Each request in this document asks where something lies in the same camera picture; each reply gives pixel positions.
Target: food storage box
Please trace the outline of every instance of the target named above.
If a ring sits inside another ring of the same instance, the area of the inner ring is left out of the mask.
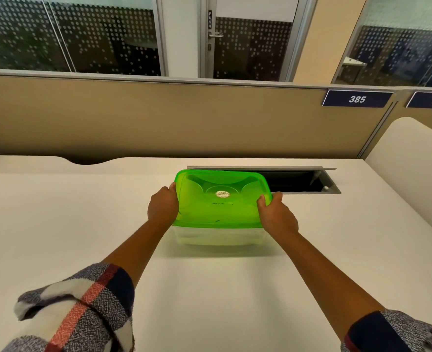
[[[260,244],[266,235],[257,199],[272,196],[259,173],[187,169],[175,178],[179,212],[173,228],[186,244]]]

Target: green plastic lid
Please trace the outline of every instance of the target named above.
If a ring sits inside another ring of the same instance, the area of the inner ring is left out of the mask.
[[[257,199],[272,196],[259,173],[186,169],[175,177],[178,216],[175,226],[218,229],[262,227]]]

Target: person's left hand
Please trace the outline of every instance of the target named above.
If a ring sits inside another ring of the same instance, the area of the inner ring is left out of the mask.
[[[149,220],[159,220],[169,225],[175,221],[178,215],[178,198],[175,186],[175,183],[172,183],[168,188],[164,186],[151,196],[151,202],[147,208]]]

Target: plaid sleeve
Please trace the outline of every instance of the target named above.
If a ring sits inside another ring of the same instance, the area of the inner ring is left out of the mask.
[[[342,352],[424,352],[432,350],[432,325],[396,310],[376,311],[351,326]]]
[[[134,350],[134,287],[113,264],[93,264],[19,297],[14,312],[31,319],[4,352],[129,352]]]

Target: white label on lid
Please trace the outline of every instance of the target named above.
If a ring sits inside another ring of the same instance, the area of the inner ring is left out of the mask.
[[[224,190],[219,190],[216,192],[216,196],[219,198],[228,198],[229,197],[229,192],[228,191],[224,191]]]

